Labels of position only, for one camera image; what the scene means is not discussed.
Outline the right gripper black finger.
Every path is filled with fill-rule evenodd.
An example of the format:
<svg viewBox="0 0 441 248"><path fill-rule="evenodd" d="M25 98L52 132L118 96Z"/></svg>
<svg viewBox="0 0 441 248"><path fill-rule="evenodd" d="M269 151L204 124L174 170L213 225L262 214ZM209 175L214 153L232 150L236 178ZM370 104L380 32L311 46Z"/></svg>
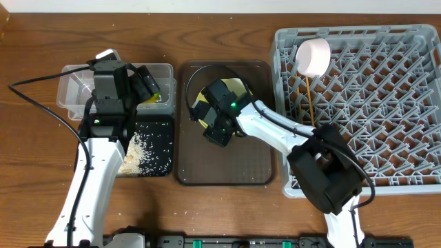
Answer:
<svg viewBox="0 0 441 248"><path fill-rule="evenodd" d="M225 147L235 132L235 129L227 129L219 125L208 125L203 132L203 136L209 142L220 147Z"/></svg>
<svg viewBox="0 0 441 248"><path fill-rule="evenodd" d="M216 110L207 102L197 100L190 108L192 121L203 121L208 127L213 127L216 122Z"/></svg>

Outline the green orange snack wrapper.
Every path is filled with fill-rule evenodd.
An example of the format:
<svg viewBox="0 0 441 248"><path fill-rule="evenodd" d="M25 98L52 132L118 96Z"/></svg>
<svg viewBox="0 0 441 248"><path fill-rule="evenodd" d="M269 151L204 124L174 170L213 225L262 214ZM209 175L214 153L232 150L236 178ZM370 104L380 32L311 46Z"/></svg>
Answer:
<svg viewBox="0 0 441 248"><path fill-rule="evenodd" d="M148 103L157 103L161 101L161 94L159 92L155 93L155 94L150 94L150 93L146 93L144 95L144 104L148 104Z"/></svg>

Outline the rice pile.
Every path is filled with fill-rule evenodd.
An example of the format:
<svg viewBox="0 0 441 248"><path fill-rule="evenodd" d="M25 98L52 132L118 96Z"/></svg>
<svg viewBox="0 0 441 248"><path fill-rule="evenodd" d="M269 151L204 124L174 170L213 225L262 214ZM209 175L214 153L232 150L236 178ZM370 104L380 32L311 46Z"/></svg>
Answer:
<svg viewBox="0 0 441 248"><path fill-rule="evenodd" d="M174 126L171 121L136 123L118 177L167 176L173 165Z"/></svg>

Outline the wooden chopstick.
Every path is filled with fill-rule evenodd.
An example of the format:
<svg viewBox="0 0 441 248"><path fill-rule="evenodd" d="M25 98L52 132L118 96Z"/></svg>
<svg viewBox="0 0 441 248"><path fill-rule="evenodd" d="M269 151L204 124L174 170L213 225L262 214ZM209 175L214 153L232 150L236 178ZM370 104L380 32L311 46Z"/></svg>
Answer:
<svg viewBox="0 0 441 248"><path fill-rule="evenodd" d="M311 97L309 78L307 76L305 76L305 82L306 82L306 85L307 85L307 97L308 97L308 103L309 103L309 113L310 113L310 117L311 117L311 125L313 127L315 127L315 123L314 123L314 108L313 108L313 105L312 105L312 97Z"/></svg>
<svg viewBox="0 0 441 248"><path fill-rule="evenodd" d="M299 85L296 89L296 95L297 95L297 99L298 99L298 118L301 123L304 123L305 112L303 111L303 108L302 108L302 94L300 91L300 86L301 86L301 83L299 83Z"/></svg>

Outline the white bowl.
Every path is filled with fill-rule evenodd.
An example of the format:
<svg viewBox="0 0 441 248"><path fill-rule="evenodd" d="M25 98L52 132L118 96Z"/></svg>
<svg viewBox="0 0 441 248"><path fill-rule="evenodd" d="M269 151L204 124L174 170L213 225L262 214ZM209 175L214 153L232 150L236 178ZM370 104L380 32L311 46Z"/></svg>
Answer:
<svg viewBox="0 0 441 248"><path fill-rule="evenodd" d="M323 39L304 41L296 52L298 72L309 78L322 77L327 71L331 60L331 48Z"/></svg>

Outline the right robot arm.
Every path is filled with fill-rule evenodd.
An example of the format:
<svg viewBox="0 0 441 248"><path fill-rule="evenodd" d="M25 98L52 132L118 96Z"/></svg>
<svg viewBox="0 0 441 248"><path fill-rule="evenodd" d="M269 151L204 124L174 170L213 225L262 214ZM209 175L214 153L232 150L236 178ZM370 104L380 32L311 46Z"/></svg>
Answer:
<svg viewBox="0 0 441 248"><path fill-rule="evenodd" d="M368 177L340 133L331 125L303 125L255 99L246 83L243 93L215 79L201 90L203 100L187 109L192 121L207 127L204 137L221 147L233 134L252 136L283 154L303 194L325 215L333 247L359 247L365 235L358 219L362 182Z"/></svg>

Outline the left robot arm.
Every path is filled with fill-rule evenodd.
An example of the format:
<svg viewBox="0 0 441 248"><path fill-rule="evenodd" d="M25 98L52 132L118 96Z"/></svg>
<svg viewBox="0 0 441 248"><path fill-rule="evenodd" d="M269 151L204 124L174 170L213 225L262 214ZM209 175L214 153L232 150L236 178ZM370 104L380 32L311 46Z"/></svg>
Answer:
<svg viewBox="0 0 441 248"><path fill-rule="evenodd" d="M135 130L137 106L159 93L148 68L93 60L94 89L79 128L74 177L45 247L102 247L114 180Z"/></svg>

